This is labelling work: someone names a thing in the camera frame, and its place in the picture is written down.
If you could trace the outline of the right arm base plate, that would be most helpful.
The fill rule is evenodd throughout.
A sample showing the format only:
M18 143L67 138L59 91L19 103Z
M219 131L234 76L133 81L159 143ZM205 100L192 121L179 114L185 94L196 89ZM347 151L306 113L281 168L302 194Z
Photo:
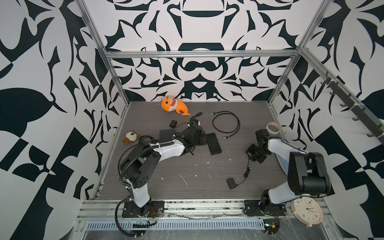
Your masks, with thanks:
M286 204L275 205L267 200L245 200L243 213L248 217L254 216L284 216L287 211Z

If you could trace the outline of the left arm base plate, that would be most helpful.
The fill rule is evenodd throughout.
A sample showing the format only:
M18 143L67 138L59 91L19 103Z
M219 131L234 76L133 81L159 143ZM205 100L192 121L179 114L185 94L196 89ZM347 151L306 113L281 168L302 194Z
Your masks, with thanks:
M164 201L149 201L143 207L138 207L133 201L124 203L123 218L147 217L155 218L164 213Z

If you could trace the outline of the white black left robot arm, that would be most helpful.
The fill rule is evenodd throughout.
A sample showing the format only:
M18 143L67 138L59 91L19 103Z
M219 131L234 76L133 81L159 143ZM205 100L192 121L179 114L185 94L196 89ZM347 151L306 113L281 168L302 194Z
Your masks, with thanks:
M143 209L150 204L148 181L157 165L164 160L192 154L197 146L206 144L206 133L198 124L191 124L179 134L166 130L168 136L156 144L139 142L120 168L119 182L128 189L134 206Z

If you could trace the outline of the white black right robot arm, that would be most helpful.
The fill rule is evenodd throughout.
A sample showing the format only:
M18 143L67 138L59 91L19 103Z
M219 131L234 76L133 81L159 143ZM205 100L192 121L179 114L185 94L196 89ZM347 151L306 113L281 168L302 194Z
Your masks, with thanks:
M264 162L268 155L288 161L287 181L280 186L265 190L260 206L282 205L302 196L327 196L331 180L322 154L307 152L289 144L286 140L272 137L266 129L256 131L258 144L252 144L246 153L250 160Z

